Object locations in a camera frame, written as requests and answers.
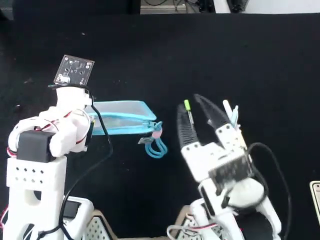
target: black table surface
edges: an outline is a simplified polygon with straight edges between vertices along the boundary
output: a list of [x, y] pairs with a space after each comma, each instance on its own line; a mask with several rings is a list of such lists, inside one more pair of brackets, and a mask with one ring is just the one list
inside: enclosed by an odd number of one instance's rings
[[[269, 145], [293, 203], [289, 239], [320, 234], [309, 182], [320, 179], [317, 123], [320, 15], [122, 15], [0, 26], [0, 208], [8, 201], [6, 146], [20, 119], [54, 106], [48, 89], [64, 54], [95, 61], [88, 86], [96, 101], [141, 100], [163, 121], [168, 154], [150, 158], [139, 136], [112, 136], [114, 154], [74, 191], [101, 210], [118, 237], [163, 236], [181, 207], [199, 198], [180, 154], [177, 105], [199, 93], [239, 105], [248, 144]], [[204, 143], [215, 140], [192, 101]], [[66, 189], [106, 153], [68, 160]], [[287, 195], [273, 162], [253, 155], [286, 225]]]

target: transparent pouch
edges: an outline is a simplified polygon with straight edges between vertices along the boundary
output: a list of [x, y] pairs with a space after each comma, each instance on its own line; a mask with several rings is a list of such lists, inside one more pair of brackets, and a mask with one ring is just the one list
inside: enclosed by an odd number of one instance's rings
[[[154, 131], [157, 117], [143, 101], [98, 101], [94, 103], [110, 135], [145, 134]], [[93, 135], [104, 135], [98, 115], [86, 107], [88, 115], [94, 117]]]

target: green marker tip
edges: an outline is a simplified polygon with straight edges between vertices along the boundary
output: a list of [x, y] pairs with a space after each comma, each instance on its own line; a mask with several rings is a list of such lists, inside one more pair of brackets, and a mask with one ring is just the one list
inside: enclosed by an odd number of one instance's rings
[[188, 99], [184, 100], [184, 106], [187, 111], [191, 111], [191, 107]]

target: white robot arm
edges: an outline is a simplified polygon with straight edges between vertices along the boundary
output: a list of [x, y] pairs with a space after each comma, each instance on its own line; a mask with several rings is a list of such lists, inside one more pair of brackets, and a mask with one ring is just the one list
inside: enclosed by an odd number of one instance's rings
[[[86, 84], [94, 62], [65, 55], [51, 87], [57, 104], [38, 116], [19, 121], [8, 138], [6, 182], [8, 219], [4, 240], [22, 240], [33, 224], [31, 239], [63, 240], [60, 227], [69, 152], [87, 150], [93, 121], [84, 111], [92, 105]], [[41, 200], [34, 192], [41, 192]], [[78, 207], [65, 226], [69, 239], [81, 239], [94, 210], [92, 202], [70, 197]], [[53, 230], [50, 234], [39, 235]]]
[[[267, 185], [247, 151], [237, 124], [238, 107], [231, 111], [225, 101], [225, 114], [203, 96], [196, 94], [195, 99], [214, 128], [219, 143], [201, 145], [190, 111], [188, 118], [184, 106], [179, 106], [177, 129], [181, 153], [193, 178], [199, 183], [198, 191], [202, 196], [190, 205], [197, 225], [204, 226], [194, 230], [204, 240], [256, 239], [257, 236], [246, 235], [247, 229], [242, 229], [237, 220], [237, 215], [242, 214], [239, 210], [251, 210], [264, 216], [262, 222], [267, 227], [264, 229], [266, 238], [259, 239], [279, 240], [281, 222], [267, 196]], [[263, 185], [252, 178], [254, 175], [262, 179]], [[223, 238], [212, 231], [212, 226], [221, 227]]]

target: blue lanyard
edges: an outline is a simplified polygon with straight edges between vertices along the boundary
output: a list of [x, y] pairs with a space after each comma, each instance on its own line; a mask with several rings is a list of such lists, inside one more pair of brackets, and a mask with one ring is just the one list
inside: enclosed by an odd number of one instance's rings
[[167, 146], [164, 144], [164, 142], [160, 138], [161, 134], [162, 134], [162, 121], [154, 125], [154, 131], [151, 137], [152, 139], [154, 139], [155, 145], [158, 147], [159, 151], [156, 151], [152, 148], [151, 146], [152, 143], [144, 144], [144, 149], [146, 153], [154, 159], [160, 159], [168, 152]]

